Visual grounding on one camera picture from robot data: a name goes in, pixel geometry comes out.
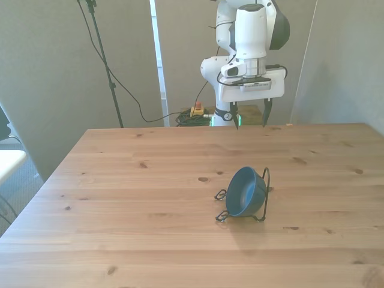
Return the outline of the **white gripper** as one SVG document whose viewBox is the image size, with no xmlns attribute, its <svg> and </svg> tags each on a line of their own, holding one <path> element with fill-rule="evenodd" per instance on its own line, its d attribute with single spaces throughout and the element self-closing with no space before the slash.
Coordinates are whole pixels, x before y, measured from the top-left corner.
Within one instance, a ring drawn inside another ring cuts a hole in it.
<svg viewBox="0 0 384 288">
<path fill-rule="evenodd" d="M 239 101 L 251 101 L 264 99 L 264 111 L 262 126 L 268 123 L 272 110 L 272 98 L 284 95 L 285 69 L 268 70 L 264 77 L 259 77 L 249 83 L 240 83 L 235 86 L 227 86 L 229 79 L 222 77 L 220 80 L 226 85 L 219 84 L 218 99 L 230 103 L 230 114 L 236 129 L 239 129 L 238 104 Z"/>
</svg>

